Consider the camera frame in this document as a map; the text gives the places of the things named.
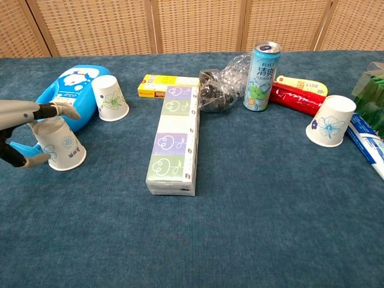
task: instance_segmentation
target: rio can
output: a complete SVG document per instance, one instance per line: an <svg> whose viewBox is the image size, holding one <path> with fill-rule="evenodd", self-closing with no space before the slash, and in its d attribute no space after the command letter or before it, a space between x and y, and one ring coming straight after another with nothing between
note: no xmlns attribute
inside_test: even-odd
<svg viewBox="0 0 384 288"><path fill-rule="evenodd" d="M266 109L280 53L280 45L274 42L263 41L254 46L244 96L246 108L252 111Z"/></svg>

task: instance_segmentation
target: can lid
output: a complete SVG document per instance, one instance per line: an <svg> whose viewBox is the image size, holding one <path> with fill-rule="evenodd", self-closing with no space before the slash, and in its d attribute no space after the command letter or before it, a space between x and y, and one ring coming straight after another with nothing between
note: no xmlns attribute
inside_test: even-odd
<svg viewBox="0 0 384 288"><path fill-rule="evenodd" d="M259 42L254 46L254 48L263 53L275 54L281 52L281 46L272 41Z"/></svg>

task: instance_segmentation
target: dark object in plastic bag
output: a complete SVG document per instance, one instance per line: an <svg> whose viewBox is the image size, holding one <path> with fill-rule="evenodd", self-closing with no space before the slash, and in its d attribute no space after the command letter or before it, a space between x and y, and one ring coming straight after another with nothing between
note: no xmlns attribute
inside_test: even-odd
<svg viewBox="0 0 384 288"><path fill-rule="evenodd" d="M233 106L238 94L223 82L218 80L218 69L203 70L200 80L200 109L204 112L221 112Z"/></svg>
<svg viewBox="0 0 384 288"><path fill-rule="evenodd" d="M323 104L325 97L274 82L269 100L293 110L314 116Z"/></svg>

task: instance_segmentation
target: blue detergent bottle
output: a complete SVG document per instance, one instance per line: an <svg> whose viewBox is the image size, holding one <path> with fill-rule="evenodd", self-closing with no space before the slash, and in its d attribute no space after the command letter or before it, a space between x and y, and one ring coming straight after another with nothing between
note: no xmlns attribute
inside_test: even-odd
<svg viewBox="0 0 384 288"><path fill-rule="evenodd" d="M80 114L79 120L61 116L75 133L88 123L97 109L95 95L91 82L102 75L111 75L111 72L98 65L77 65L62 73L45 91L36 99L38 104L61 102L72 105ZM43 153L37 143L35 146L26 146L16 142L10 145L25 157L33 157Z"/></svg>

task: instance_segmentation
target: blue tablecloth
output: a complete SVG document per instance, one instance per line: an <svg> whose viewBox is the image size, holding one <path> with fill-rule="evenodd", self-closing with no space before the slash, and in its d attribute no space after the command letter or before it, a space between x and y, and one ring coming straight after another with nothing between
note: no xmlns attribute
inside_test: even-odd
<svg viewBox="0 0 384 288"><path fill-rule="evenodd" d="M145 74L197 77L236 53L0 59L0 98L34 101L77 64L108 68L127 117L95 114L78 168L0 162L1 287L380 287L384 181L349 138L310 142L311 117L239 101L200 117L196 197L153 196L145 177L162 106ZM349 96L384 52L283 53L278 74ZM11 140L34 145L28 126Z"/></svg>

